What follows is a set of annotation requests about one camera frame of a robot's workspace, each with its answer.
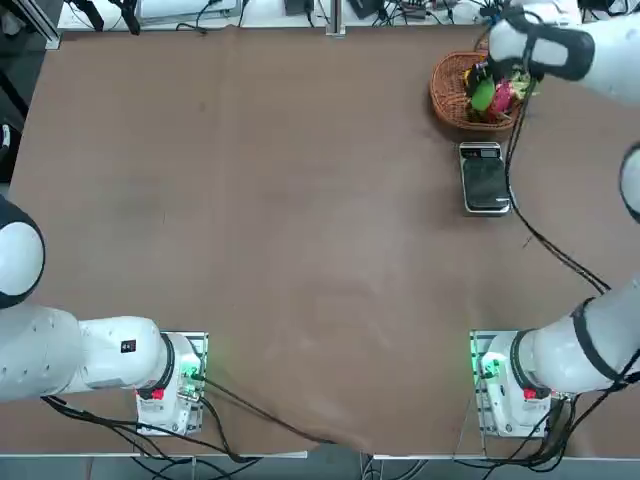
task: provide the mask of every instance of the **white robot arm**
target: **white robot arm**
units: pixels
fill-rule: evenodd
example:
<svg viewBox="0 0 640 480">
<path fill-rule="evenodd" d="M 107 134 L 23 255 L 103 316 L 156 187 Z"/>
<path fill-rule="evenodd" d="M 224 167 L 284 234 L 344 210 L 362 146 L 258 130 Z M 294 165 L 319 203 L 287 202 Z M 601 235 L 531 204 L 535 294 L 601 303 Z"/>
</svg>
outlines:
<svg viewBox="0 0 640 480">
<path fill-rule="evenodd" d="M 582 25 L 571 2 L 518 5 L 489 37 L 494 71 L 519 65 L 628 104 L 640 104 L 638 51 L 640 14 Z M 622 162 L 619 189 L 640 223 L 640 144 Z M 640 277 L 586 300 L 547 327 L 498 334 L 479 365 L 497 433 L 527 436 L 549 410 L 552 393 L 610 387 L 640 349 L 639 312 Z M 637 361 L 628 374 L 639 370 Z"/>
<path fill-rule="evenodd" d="M 78 321 L 62 310 L 21 303 L 44 263 L 39 228 L 0 196 L 0 403 L 133 388 L 141 423 L 186 434 L 199 390 L 190 373 L 201 372 L 189 340 L 161 333 L 147 318 Z"/>
<path fill-rule="evenodd" d="M 489 58 L 499 69 L 522 65 L 628 104 L 640 104 L 639 48 L 640 14 L 581 24 L 575 2 L 513 7 L 489 37 Z"/>
</svg>

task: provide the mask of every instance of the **white device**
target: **white device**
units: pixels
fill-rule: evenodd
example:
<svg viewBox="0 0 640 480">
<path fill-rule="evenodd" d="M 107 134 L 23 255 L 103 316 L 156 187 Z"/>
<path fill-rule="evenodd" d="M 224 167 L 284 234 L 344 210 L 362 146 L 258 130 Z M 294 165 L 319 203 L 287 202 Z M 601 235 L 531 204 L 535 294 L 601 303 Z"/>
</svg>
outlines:
<svg viewBox="0 0 640 480">
<path fill-rule="evenodd" d="M 511 201 L 504 181 L 505 165 L 500 144 L 463 142 L 458 154 L 467 213 L 483 217 L 506 215 Z"/>
</svg>

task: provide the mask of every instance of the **metal frame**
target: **metal frame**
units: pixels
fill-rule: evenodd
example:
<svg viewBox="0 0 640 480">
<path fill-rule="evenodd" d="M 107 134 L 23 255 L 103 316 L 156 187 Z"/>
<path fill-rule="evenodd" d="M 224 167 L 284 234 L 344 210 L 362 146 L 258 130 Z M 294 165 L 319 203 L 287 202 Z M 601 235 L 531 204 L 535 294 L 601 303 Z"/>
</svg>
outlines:
<svg viewBox="0 0 640 480">
<path fill-rule="evenodd" d="M 342 0 L 331 0 L 327 35 L 330 37 L 344 37 L 345 35 L 345 28 L 342 24 Z"/>
<path fill-rule="evenodd" d="M 31 25 L 42 35 L 47 41 L 45 49 L 57 50 L 60 47 L 60 33 L 58 29 L 47 16 L 46 13 L 38 6 L 35 0 L 11 0 L 29 20 Z"/>
</svg>

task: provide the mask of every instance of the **desk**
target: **desk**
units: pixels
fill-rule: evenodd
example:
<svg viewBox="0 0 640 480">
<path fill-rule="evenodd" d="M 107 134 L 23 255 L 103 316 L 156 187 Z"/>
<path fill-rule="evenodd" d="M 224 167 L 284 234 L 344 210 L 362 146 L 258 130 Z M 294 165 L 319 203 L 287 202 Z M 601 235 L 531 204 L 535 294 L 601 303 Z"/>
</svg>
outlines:
<svg viewBox="0 0 640 480">
<path fill-rule="evenodd" d="M 469 331 L 543 326 L 592 294 L 514 216 L 462 215 L 454 145 L 424 96 L 438 59 L 477 34 L 66 36 L 10 192 L 47 240 L 32 300 L 208 331 L 209 372 L 287 421 L 368 452 L 450 455 L 473 390 Z M 640 266 L 616 183 L 637 115 L 545 80 L 514 159 L 530 221 L 614 286 Z M 638 394 L 607 401 L 569 455 L 639 457 Z M 135 414 L 130 391 L 72 401 Z M 219 409 L 239 451 L 312 447 Z M 127 451 L 37 401 L 0 406 L 0 422 L 5 453 Z M 480 455 L 474 412 L 463 431 L 458 454 Z"/>
</svg>

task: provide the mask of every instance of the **black cable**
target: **black cable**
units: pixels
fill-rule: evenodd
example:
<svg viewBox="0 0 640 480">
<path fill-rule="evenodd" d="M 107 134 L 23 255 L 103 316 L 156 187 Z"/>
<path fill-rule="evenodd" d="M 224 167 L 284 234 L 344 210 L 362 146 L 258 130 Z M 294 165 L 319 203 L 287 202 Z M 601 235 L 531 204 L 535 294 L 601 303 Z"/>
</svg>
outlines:
<svg viewBox="0 0 640 480">
<path fill-rule="evenodd" d="M 240 6 L 240 20 L 238 20 L 238 27 L 242 27 L 242 19 L 244 18 L 244 9 L 247 7 L 249 0 L 242 0 L 242 5 Z"/>
<path fill-rule="evenodd" d="M 57 397 L 51 397 L 51 400 L 53 402 L 55 402 L 55 405 L 51 405 L 52 408 L 54 408 L 54 410 L 58 411 L 59 413 L 62 413 L 63 415 L 65 415 L 64 410 L 65 407 L 63 404 L 61 404 L 61 400 Z M 153 442 L 149 437 L 146 437 L 144 435 L 142 435 L 141 433 L 137 432 L 134 429 L 131 429 L 129 427 L 124 427 L 124 426 L 109 426 L 109 425 L 104 425 L 106 426 L 109 430 L 112 430 L 115 434 L 117 434 L 118 436 L 122 437 L 126 442 L 128 442 L 129 444 L 131 444 L 134 448 L 139 449 L 144 455 L 150 457 L 150 458 L 154 458 L 154 459 L 158 459 L 158 457 L 154 456 L 153 454 L 149 453 L 144 447 L 142 447 L 140 444 L 138 444 L 137 442 L 135 442 L 133 439 L 127 437 L 126 435 L 124 435 L 120 430 L 122 430 L 123 432 L 127 432 L 130 433 L 132 435 L 135 435 L 138 438 L 141 438 L 142 440 L 148 442 L 153 449 L 158 453 L 158 455 L 160 455 L 160 459 L 166 460 L 168 462 L 173 462 L 173 459 L 170 458 L 168 455 L 166 455 L 161 449 L 160 447 L 158 447 L 158 445 L 156 445 L 155 442 Z"/>
<path fill-rule="evenodd" d="M 596 401 L 594 401 L 593 404 L 591 404 L 591 406 L 587 410 L 585 410 L 585 412 L 577 420 L 575 420 L 575 416 L 576 416 L 576 412 L 577 412 L 577 402 L 578 402 L 578 400 L 580 398 L 580 395 L 576 395 L 576 397 L 574 397 L 572 399 L 572 401 L 571 401 L 571 411 L 570 411 L 570 414 L 569 414 L 569 419 L 565 423 L 565 425 L 564 425 L 564 427 L 562 429 L 562 432 L 558 436 L 558 439 L 552 444 L 552 447 L 550 449 L 548 449 L 546 452 L 541 452 L 541 450 L 546 448 L 546 445 L 543 445 L 543 446 L 541 446 L 541 449 L 539 449 L 538 452 L 534 453 L 533 455 L 530 455 L 530 456 L 528 456 L 528 457 L 526 457 L 524 459 L 515 459 L 514 460 L 515 455 L 517 455 L 517 453 L 519 453 L 519 451 L 522 450 L 523 446 L 530 439 L 530 436 L 529 436 L 529 437 L 525 438 L 525 440 L 522 442 L 522 444 L 520 445 L 518 450 L 516 450 L 506 460 L 487 459 L 487 461 L 493 462 L 494 464 L 491 467 L 488 468 L 488 471 L 485 474 L 485 476 L 483 477 L 483 480 L 486 480 L 489 477 L 489 475 L 496 468 L 499 468 L 499 467 L 501 467 L 503 465 L 519 465 L 519 466 L 522 466 L 522 467 L 527 467 L 530 470 L 532 470 L 534 472 L 537 472 L 537 473 L 548 473 L 548 472 L 551 472 L 554 469 L 556 469 L 558 467 L 558 465 L 560 465 L 560 462 L 562 461 L 562 459 L 564 458 L 564 454 L 565 454 L 566 449 L 567 449 L 569 438 L 571 437 L 571 434 L 576 430 L 576 428 L 578 428 L 578 426 L 591 413 L 593 413 L 593 411 L 596 408 L 598 408 L 598 406 L 601 405 L 602 402 L 604 402 L 607 399 L 607 397 L 609 397 L 609 395 L 611 395 L 612 393 L 618 392 L 618 391 L 626 388 L 628 385 L 630 385 L 632 383 L 636 383 L 639 380 L 638 375 L 635 375 L 635 374 L 631 378 L 627 377 L 628 372 L 631 370 L 631 368 L 638 361 L 639 358 L 640 358 L 640 350 L 637 350 L 633 354 L 631 359 L 628 361 L 628 363 L 625 365 L 625 367 L 622 369 L 622 371 L 618 375 L 618 377 L 609 386 L 609 388 L 607 388 L 604 391 L 604 393 L 602 395 L 600 395 L 600 397 L 598 397 L 596 399 Z M 543 468 L 535 468 L 535 467 L 540 467 L 540 466 L 545 465 L 547 462 L 549 462 L 551 459 L 553 459 L 553 457 L 556 457 L 556 459 L 555 459 L 555 462 L 552 465 L 546 466 L 546 467 L 543 467 Z"/>
<path fill-rule="evenodd" d="M 236 463 L 249 463 L 253 461 L 254 460 L 253 458 L 241 457 L 240 455 L 235 453 L 233 450 L 231 450 L 231 447 L 229 446 L 229 441 L 227 440 L 227 436 L 225 435 L 224 429 L 222 428 L 222 420 L 220 419 L 220 415 L 218 415 L 217 410 L 211 404 L 211 402 L 209 402 L 209 400 L 207 400 L 204 397 L 200 397 L 200 403 L 202 403 L 205 406 L 205 408 L 209 410 L 209 413 L 211 413 L 211 416 L 214 418 L 217 429 L 218 429 L 218 435 L 220 436 L 220 441 L 222 442 L 222 446 L 225 449 L 225 452 L 229 456 L 229 458 Z"/>
<path fill-rule="evenodd" d="M 421 463 L 413 470 L 413 472 L 405 473 L 397 480 L 412 480 L 413 478 L 416 478 L 416 476 L 422 471 L 427 463 L 429 463 L 429 460 L 422 460 Z"/>
<path fill-rule="evenodd" d="M 196 461 L 196 466 L 201 463 L 201 464 L 206 465 L 207 467 L 211 468 L 212 470 L 215 470 L 216 472 L 218 472 L 221 475 L 221 477 L 219 477 L 219 478 L 231 478 L 231 475 L 233 475 L 233 473 L 234 473 L 234 472 L 229 473 L 226 470 L 218 467 L 217 465 L 214 465 L 211 462 L 207 462 L 206 460 L 201 460 L 199 458 L 195 458 L 195 461 Z M 169 465 L 165 465 L 160 470 L 158 470 L 156 475 L 151 480 L 155 480 L 156 478 L 161 478 L 160 474 L 163 474 L 164 472 L 166 472 L 170 468 L 175 467 L 176 465 L 186 465 L 187 463 L 191 463 L 191 462 L 192 462 L 191 458 L 183 458 L 183 459 L 180 459 L 180 460 L 176 460 L 173 463 L 170 463 Z"/>
<path fill-rule="evenodd" d="M 443 25 L 443 23 L 440 21 L 440 19 L 438 18 L 438 16 L 437 16 L 435 13 L 433 13 L 433 12 L 431 12 L 431 11 L 427 10 L 427 11 L 425 12 L 425 15 L 426 15 L 427 17 L 433 17 L 433 18 L 435 19 L 435 21 L 436 21 L 436 22 L 438 22 L 438 25 Z"/>
<path fill-rule="evenodd" d="M 533 94 L 533 90 L 536 86 L 536 83 L 537 82 L 535 81 L 535 79 L 532 78 L 527 88 L 527 91 L 525 93 L 524 99 L 522 101 L 522 106 L 520 108 L 520 111 L 518 112 L 515 125 L 511 130 L 509 143 L 507 145 L 507 152 L 506 152 L 504 164 L 505 164 L 505 182 L 507 187 L 507 194 L 509 196 L 509 201 L 511 202 L 513 211 L 516 213 L 518 218 L 520 218 L 522 223 L 524 223 L 524 225 L 527 227 L 531 235 L 534 238 L 536 238 L 536 240 L 538 240 L 549 252 L 551 252 L 551 254 L 554 257 L 556 257 L 565 266 L 567 266 L 568 268 L 573 270 L 575 273 L 580 275 L 582 278 L 584 278 L 600 294 L 602 294 L 606 291 L 611 290 L 611 287 L 607 283 L 605 283 L 603 280 L 601 280 L 599 277 L 597 277 L 594 273 L 592 273 L 590 270 L 588 270 L 586 267 L 582 266 L 581 264 L 573 260 L 569 255 L 567 255 L 562 250 L 560 250 L 556 245 L 551 243 L 551 241 L 549 241 L 544 235 L 542 235 L 536 228 L 534 228 L 520 211 L 520 208 L 518 207 L 518 204 L 513 195 L 513 189 L 511 187 L 511 180 L 510 180 L 511 162 L 513 159 L 513 153 L 515 151 L 515 148 L 518 144 L 518 140 L 520 138 L 520 132 L 522 130 L 522 125 L 524 123 L 524 118 L 525 118 L 527 107 L 529 105 L 529 100 L 531 98 L 531 95 Z"/>
<path fill-rule="evenodd" d="M 253 467 L 256 463 L 258 463 L 260 460 L 262 460 L 262 458 L 256 458 L 255 460 L 253 460 L 251 463 L 247 463 L 246 465 L 235 469 L 233 472 L 229 472 L 226 475 L 220 475 L 219 477 L 214 477 L 214 478 L 210 478 L 209 480 L 222 480 L 225 478 L 231 478 L 232 476 L 234 476 L 236 473 L 240 473 L 244 470 L 246 470 L 249 467 Z"/>
<path fill-rule="evenodd" d="M 114 28 L 116 28 L 116 27 L 118 26 L 118 24 L 120 23 L 120 20 L 122 20 L 122 14 L 120 14 L 120 17 L 118 18 L 118 20 L 116 21 L 116 23 L 114 23 L 112 27 L 109 27 L 109 29 L 107 30 L 107 32 L 111 32 Z"/>
<path fill-rule="evenodd" d="M 389 480 L 409 480 L 410 478 L 413 478 L 413 475 L 416 475 L 420 471 L 420 469 L 422 469 L 422 467 L 429 462 L 429 460 L 424 460 L 424 464 L 421 465 L 422 461 L 423 460 L 416 460 L 414 464 L 407 469 L 406 472 L 398 475 L 397 477 L 390 478 Z"/>
<path fill-rule="evenodd" d="M 69 5 L 69 8 L 71 9 L 71 13 L 73 13 L 73 16 L 76 17 L 80 23 L 82 23 L 85 27 L 90 28 L 91 30 L 95 30 L 95 28 L 93 28 L 87 22 L 82 20 L 82 18 L 80 18 L 80 16 L 78 15 L 78 12 L 76 12 L 75 8 L 73 8 L 73 6 L 70 3 L 67 3 L 67 5 Z"/>
<path fill-rule="evenodd" d="M 170 435 L 172 437 L 184 440 L 185 442 L 193 443 L 195 445 L 201 445 L 203 447 L 211 448 L 212 450 L 215 450 L 216 452 L 226 454 L 224 449 L 222 449 L 220 447 L 217 447 L 215 445 L 212 445 L 209 442 L 204 442 L 204 441 L 201 441 L 201 440 L 197 440 L 195 438 L 188 437 L 186 435 L 180 435 L 178 433 L 172 432 L 171 430 L 167 430 L 166 428 L 156 427 L 155 425 L 149 425 L 147 423 L 141 423 L 141 422 L 137 422 L 137 421 L 115 420 L 115 419 L 110 419 L 110 418 L 105 418 L 105 417 L 99 417 L 97 415 L 92 414 L 91 412 L 87 412 L 86 410 L 80 411 L 80 410 L 76 410 L 74 408 L 67 407 L 66 406 L 66 402 L 64 400 L 58 399 L 59 401 L 61 401 L 64 404 L 64 410 L 60 410 L 60 409 L 56 408 L 56 405 L 59 406 L 59 404 L 56 404 L 55 402 L 50 400 L 49 397 L 42 397 L 42 400 L 45 403 L 47 403 L 48 405 L 50 405 L 51 407 L 53 407 L 54 410 L 57 410 L 59 413 L 61 413 L 62 415 L 66 416 L 66 417 L 69 417 L 69 418 L 73 418 L 73 419 L 76 419 L 76 420 L 84 421 L 84 422 L 87 422 L 87 423 L 94 423 L 94 424 L 101 425 L 101 426 L 106 426 L 106 427 L 113 427 L 113 426 L 125 426 L 126 427 L 126 426 L 129 426 L 129 427 L 135 427 L 135 428 L 146 428 L 148 430 L 154 430 L 154 431 L 157 431 L 157 432 L 162 432 L 162 433 L 165 433 L 165 434 Z"/>
<path fill-rule="evenodd" d="M 329 445 L 335 445 L 335 442 L 333 442 L 332 440 L 326 440 L 324 438 L 317 437 L 315 435 L 311 435 L 309 433 L 303 432 L 302 430 L 294 427 L 293 425 L 290 425 L 287 422 L 285 422 L 283 420 L 280 420 L 275 415 L 270 414 L 269 412 L 261 409 L 260 407 L 256 407 L 251 402 L 248 402 L 247 400 L 245 400 L 242 397 L 236 395 L 235 393 L 233 393 L 229 389 L 223 387 L 219 383 L 214 382 L 213 380 L 209 380 L 208 378 L 203 377 L 202 375 L 192 375 L 191 378 L 193 378 L 194 380 L 203 381 L 203 382 L 211 385 L 212 387 L 220 390 L 221 392 L 225 393 L 226 395 L 228 395 L 229 397 L 233 398 L 234 400 L 240 402 L 245 407 L 248 407 L 249 409 L 253 410 L 255 413 L 259 414 L 263 418 L 265 418 L 267 420 L 270 420 L 273 423 L 276 423 L 276 424 L 280 425 L 281 427 L 289 430 L 292 433 L 295 433 L 296 435 L 298 435 L 298 436 L 300 436 L 302 438 L 305 438 L 307 440 L 310 440 L 310 441 L 316 442 L 316 443 L 324 443 L 324 444 L 329 444 Z"/>
<path fill-rule="evenodd" d="M 151 480 L 156 480 L 156 478 L 162 478 L 163 477 L 163 473 L 166 472 L 167 470 L 169 470 L 170 468 L 175 467 L 176 465 L 186 465 L 187 463 L 191 463 L 191 459 L 190 458 L 183 458 L 181 460 L 176 460 L 174 463 L 170 463 L 169 465 L 165 465 L 164 467 L 162 467 L 160 470 L 158 470 L 153 477 L 151 478 Z"/>
<path fill-rule="evenodd" d="M 196 16 L 195 25 L 191 25 L 190 23 L 180 22 L 179 24 L 176 25 L 176 31 L 180 30 L 182 27 L 186 27 L 186 28 L 190 28 L 191 30 L 195 30 L 196 32 L 202 35 L 206 35 L 207 29 L 200 26 L 200 17 L 202 17 L 204 12 L 206 12 L 211 5 L 213 5 L 214 3 L 218 3 L 220 1 L 222 0 L 208 0 L 207 4 L 204 7 L 202 7 L 202 9 L 198 12 L 198 15 Z"/>
<path fill-rule="evenodd" d="M 447 0 L 442 0 L 442 3 L 444 5 L 444 8 L 447 9 L 447 17 L 449 17 L 449 21 L 451 22 L 452 25 L 455 25 L 456 22 L 453 21 L 453 10 L 449 8 L 449 4 L 447 3 Z"/>
<path fill-rule="evenodd" d="M 137 463 L 140 468 L 142 468 L 143 470 L 146 470 L 147 472 L 151 473 L 153 475 L 153 478 L 162 478 L 163 480 L 174 480 L 171 477 L 167 477 L 166 475 L 164 475 L 162 472 L 160 471 L 156 471 L 151 467 L 147 467 L 144 463 L 142 463 L 140 460 L 138 460 L 136 457 L 129 457 L 131 458 L 131 460 L 133 460 L 135 463 Z"/>
<path fill-rule="evenodd" d="M 331 20 L 329 20 L 329 17 L 327 16 L 327 11 L 324 9 L 324 5 L 322 4 L 321 0 L 318 0 L 318 6 L 322 11 L 322 15 L 318 15 L 318 17 L 324 18 L 324 21 L 327 22 L 327 25 L 329 25 L 331 23 Z"/>
</svg>

